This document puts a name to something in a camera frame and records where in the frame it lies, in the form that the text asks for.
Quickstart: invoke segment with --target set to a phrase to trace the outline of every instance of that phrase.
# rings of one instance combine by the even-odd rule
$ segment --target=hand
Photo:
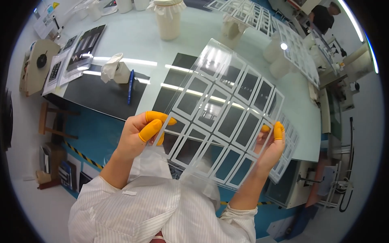
[[[256,166],[261,170],[269,171],[274,167],[277,161],[281,158],[285,147],[285,129],[284,126],[277,121],[274,125],[273,133],[270,135],[270,128],[263,125],[257,137],[257,144],[254,152],[259,153],[263,148],[262,155],[257,160]],[[268,136],[271,136],[268,142],[265,141]]]
[[[139,156],[146,146],[148,140],[153,138],[162,128],[168,115],[147,111],[142,114],[131,116],[126,120],[119,144],[114,152],[120,160],[128,161]],[[174,125],[177,121],[171,118],[168,125]],[[157,142],[157,145],[163,143],[165,133]]]

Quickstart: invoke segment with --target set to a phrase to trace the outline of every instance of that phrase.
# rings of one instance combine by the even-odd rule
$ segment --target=person
[[[182,175],[180,180],[139,176],[128,183],[134,160],[142,154],[147,141],[155,142],[167,117],[148,111],[127,119],[111,159],[99,176],[83,185],[70,210],[71,242],[256,241],[254,215],[259,195],[285,146],[282,124],[276,122],[271,134],[269,127],[262,127],[255,149],[263,149],[263,153],[217,218],[220,201],[215,205],[208,196],[183,182]],[[175,123],[174,118],[168,121],[168,125]]]
[[[328,8],[317,5],[308,15],[309,23],[313,23],[324,35],[334,24],[335,20],[333,16],[338,14],[340,14],[340,8],[334,2],[331,2]]]

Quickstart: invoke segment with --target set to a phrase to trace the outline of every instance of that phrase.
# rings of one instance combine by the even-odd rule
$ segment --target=striped sleeve
[[[247,236],[251,243],[256,242],[254,216],[258,212],[258,207],[251,210],[232,209],[229,204],[222,212],[220,219],[241,229],[242,233]]]
[[[70,209],[68,228],[71,242],[93,242],[96,236],[96,226],[91,220],[93,206],[118,190],[101,176],[82,186],[77,201]]]

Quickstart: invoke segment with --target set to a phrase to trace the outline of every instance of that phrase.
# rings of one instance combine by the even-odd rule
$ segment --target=white tissue
[[[101,80],[103,80],[104,83],[107,83],[109,80],[114,78],[117,65],[122,58],[123,53],[117,53],[101,67]]]

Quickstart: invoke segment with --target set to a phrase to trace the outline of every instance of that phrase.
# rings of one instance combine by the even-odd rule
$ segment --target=wooden stool
[[[43,102],[41,107],[40,107],[39,130],[38,130],[39,134],[45,135],[46,132],[49,132],[49,133],[55,133],[57,135],[60,135],[60,136],[66,137],[66,138],[78,139],[78,136],[69,135],[69,134],[63,133],[61,131],[53,130],[52,128],[48,128],[46,126],[46,119],[47,119],[48,112],[63,113],[65,116],[66,115],[80,115],[79,112],[71,112],[68,110],[59,110],[59,109],[49,108],[49,103]]]

